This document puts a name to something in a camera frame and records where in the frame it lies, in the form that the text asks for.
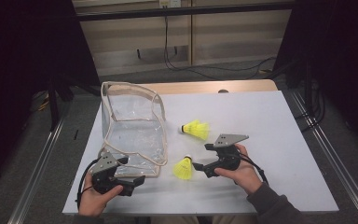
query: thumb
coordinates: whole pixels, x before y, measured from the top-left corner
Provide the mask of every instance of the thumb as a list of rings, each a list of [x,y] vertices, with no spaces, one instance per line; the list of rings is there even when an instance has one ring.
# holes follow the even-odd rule
[[[230,178],[230,179],[234,179],[234,172],[233,171],[229,171],[229,170],[226,170],[226,169],[223,169],[223,168],[215,168],[214,172],[217,175],[221,175],[221,176],[224,176],[224,177],[227,177],[227,178]]]
[[[103,200],[105,203],[108,203],[110,200],[112,200],[114,197],[118,196],[118,194],[123,190],[123,186],[117,185],[114,188],[107,191],[105,194],[103,194]]]

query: person's arm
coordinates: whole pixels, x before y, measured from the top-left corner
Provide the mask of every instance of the person's arm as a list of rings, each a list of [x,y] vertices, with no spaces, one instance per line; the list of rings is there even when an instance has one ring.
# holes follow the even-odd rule
[[[240,144],[235,145],[240,153],[248,155],[247,150]],[[248,201],[255,207],[260,224],[269,223],[310,223],[304,215],[287,201],[286,196],[279,196],[268,184],[261,182],[253,165],[241,161],[235,171],[222,168],[214,169],[218,175],[234,180],[248,194]]]
[[[102,224],[103,219],[99,218],[99,216],[106,207],[106,204],[123,190],[123,187],[118,185],[105,194],[100,194],[92,187],[91,179],[91,174],[87,173],[84,180],[79,212],[78,215],[74,216],[73,224]]]

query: person's right hand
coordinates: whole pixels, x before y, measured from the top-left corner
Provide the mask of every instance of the person's right hand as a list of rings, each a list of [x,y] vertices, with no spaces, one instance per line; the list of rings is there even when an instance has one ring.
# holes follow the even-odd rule
[[[240,144],[235,144],[235,147],[244,155],[248,155],[246,147]],[[216,168],[214,172],[217,175],[221,175],[234,180],[239,186],[241,186],[247,194],[256,192],[262,185],[261,180],[255,172],[253,165],[247,161],[241,161],[240,166],[235,171],[226,170],[223,168]]]

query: hand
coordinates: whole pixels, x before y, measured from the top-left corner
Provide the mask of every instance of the hand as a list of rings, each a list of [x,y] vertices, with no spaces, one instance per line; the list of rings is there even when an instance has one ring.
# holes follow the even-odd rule
[[[81,196],[81,203],[79,207],[79,215],[86,217],[98,217],[103,212],[106,204],[118,196],[123,190],[123,186],[117,185],[105,194],[100,194],[92,186],[91,173],[87,173],[84,181],[84,192]]]
[[[235,147],[240,151],[240,153],[248,155],[245,146],[235,144]],[[261,180],[255,173],[254,166],[249,164],[247,161],[241,161],[240,166],[235,171],[230,171],[223,168],[216,168],[214,169],[214,172],[217,175],[221,175],[234,180],[235,183],[241,186],[247,194],[252,194],[256,192],[262,185]]]

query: shuttlecock cork base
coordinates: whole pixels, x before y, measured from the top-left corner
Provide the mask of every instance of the shuttlecock cork base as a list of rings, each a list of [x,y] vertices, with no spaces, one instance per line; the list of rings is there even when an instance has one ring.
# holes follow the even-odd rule
[[[182,127],[180,128],[180,132],[188,133],[202,140],[206,140],[209,134],[209,124],[200,123],[198,119],[195,119],[188,124],[182,125]]]
[[[173,166],[173,174],[184,180],[188,180],[192,176],[191,156],[185,155],[185,157]]]

